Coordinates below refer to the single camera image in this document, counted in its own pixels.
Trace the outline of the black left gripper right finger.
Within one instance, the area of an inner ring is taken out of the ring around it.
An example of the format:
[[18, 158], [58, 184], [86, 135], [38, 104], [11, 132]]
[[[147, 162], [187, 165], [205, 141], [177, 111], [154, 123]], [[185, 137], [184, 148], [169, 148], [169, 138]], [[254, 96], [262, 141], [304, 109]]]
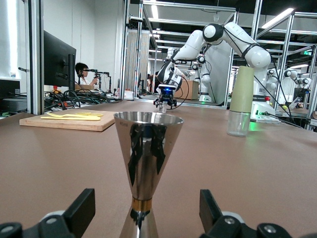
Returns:
[[290, 234], [281, 226], [261, 223], [254, 230], [246, 225], [240, 215], [221, 211], [208, 189], [200, 190], [199, 215], [203, 224], [202, 238], [289, 238]]

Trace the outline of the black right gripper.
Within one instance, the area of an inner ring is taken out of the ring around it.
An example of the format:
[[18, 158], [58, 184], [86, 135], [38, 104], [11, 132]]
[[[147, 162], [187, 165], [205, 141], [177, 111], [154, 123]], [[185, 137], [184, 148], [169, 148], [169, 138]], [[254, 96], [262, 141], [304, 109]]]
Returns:
[[170, 109], [177, 106], [177, 100], [174, 99], [173, 92], [161, 92], [159, 98], [154, 100], [154, 105], [158, 107], [161, 102], [168, 102]]

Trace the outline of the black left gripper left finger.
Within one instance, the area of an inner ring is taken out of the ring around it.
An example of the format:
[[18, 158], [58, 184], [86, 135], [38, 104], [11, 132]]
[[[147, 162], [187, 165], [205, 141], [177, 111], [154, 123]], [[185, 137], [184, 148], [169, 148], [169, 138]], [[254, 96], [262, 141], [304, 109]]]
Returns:
[[23, 229], [17, 222], [0, 225], [2, 238], [80, 238], [96, 212], [95, 190], [84, 189], [61, 215], [48, 215], [36, 225]]

